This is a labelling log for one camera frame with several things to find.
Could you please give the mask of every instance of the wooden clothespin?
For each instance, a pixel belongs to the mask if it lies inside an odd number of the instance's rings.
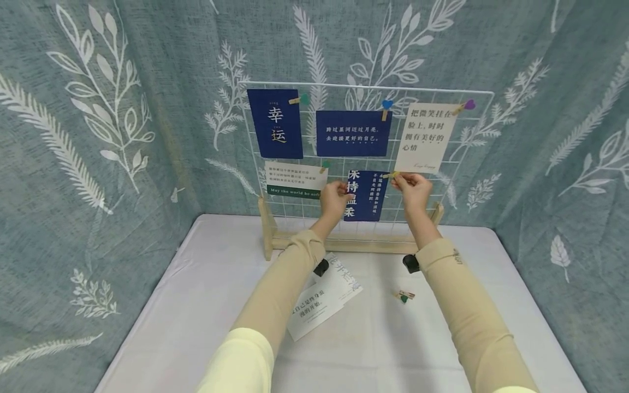
[[[393,106],[393,101],[390,99],[383,100],[382,102],[382,121],[387,121],[387,116],[389,115],[389,109]]]
[[[393,178],[395,176],[399,175],[399,172],[396,170],[394,172],[391,172],[390,174],[386,174],[386,175],[382,175],[383,179],[388,179],[388,178]]]
[[[406,292],[406,291],[399,291],[398,293],[395,294],[395,297],[400,299],[402,301],[402,303],[406,304],[408,299],[413,300],[415,298],[415,294],[412,294],[412,293]]]
[[[321,164],[321,169],[319,169],[319,173],[322,174],[327,168],[330,168],[330,163],[324,161],[323,164]]]
[[[288,100],[288,103],[290,105],[293,104],[304,104],[304,105],[310,105],[310,97],[308,97],[308,95],[306,93],[302,94],[301,96],[297,97],[297,98],[293,98]]]
[[[473,100],[473,99],[469,99],[469,100],[467,100],[467,102],[466,102],[465,104],[461,104],[461,105],[459,105],[459,106],[458,106],[458,108],[457,108],[457,109],[454,109],[454,110],[452,111],[452,115],[453,115],[453,116],[458,115],[459,113],[461,113],[461,111],[462,111],[463,109],[469,109],[469,110],[472,110],[472,109],[474,109],[474,108],[476,108],[476,103],[474,102],[474,100]]]

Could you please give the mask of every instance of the white card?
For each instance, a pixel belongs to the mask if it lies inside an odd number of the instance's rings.
[[[457,120],[452,111],[458,107],[458,104],[410,104],[394,170],[437,173]]]
[[[267,176],[267,193],[270,195],[319,199],[328,182],[328,169],[320,174],[321,167],[295,163],[264,163]]]
[[[336,255],[328,253],[325,259],[330,264],[328,270],[323,274],[323,277],[314,275],[314,281],[323,283],[324,286],[339,287],[342,290],[339,294],[339,300],[345,304],[351,298],[362,292],[362,286],[356,281],[354,276],[341,262],[339,262]]]
[[[343,308],[339,293],[338,287],[323,286],[321,283],[301,293],[288,320],[288,333],[293,341],[302,338]]]

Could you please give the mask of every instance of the card with chinese text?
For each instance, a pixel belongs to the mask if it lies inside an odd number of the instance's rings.
[[[343,308],[344,302],[340,300],[343,287],[339,284],[338,281],[318,282],[301,293],[286,326],[294,341]]]
[[[251,115],[264,158],[304,158],[301,144],[299,104],[289,104],[299,97],[291,89],[247,89]]]
[[[343,266],[334,253],[328,253],[325,256],[325,260],[330,264],[330,268],[323,274],[322,277],[313,274],[314,282],[331,281],[333,282],[332,284],[326,283],[326,285],[338,285],[339,288],[343,288],[343,290],[340,291],[339,297],[339,300],[341,300],[343,304],[347,303],[351,298],[362,292],[362,286],[358,281],[356,281],[350,271]]]
[[[328,182],[328,169],[322,174],[320,170],[321,167],[311,165],[266,161],[264,172],[267,176],[267,193],[319,199],[321,190]]]
[[[317,111],[319,157],[384,157],[393,112],[382,121],[378,111]]]
[[[344,221],[380,221],[388,172],[351,170],[347,175],[347,192],[356,198],[347,203]]]
[[[435,174],[457,120],[457,104],[410,104],[395,170]]]

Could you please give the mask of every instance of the green strip on card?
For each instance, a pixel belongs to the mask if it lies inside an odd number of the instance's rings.
[[[319,199],[321,191],[303,188],[284,187],[281,185],[267,185],[269,195],[292,196],[296,198]]]

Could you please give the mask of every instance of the blue-gray backdrop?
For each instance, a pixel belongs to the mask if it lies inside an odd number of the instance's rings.
[[[257,214],[238,83],[270,80],[495,92],[435,179],[443,223],[494,228],[588,391],[627,392],[628,19],[624,0],[3,2],[0,390],[92,391],[194,218]]]

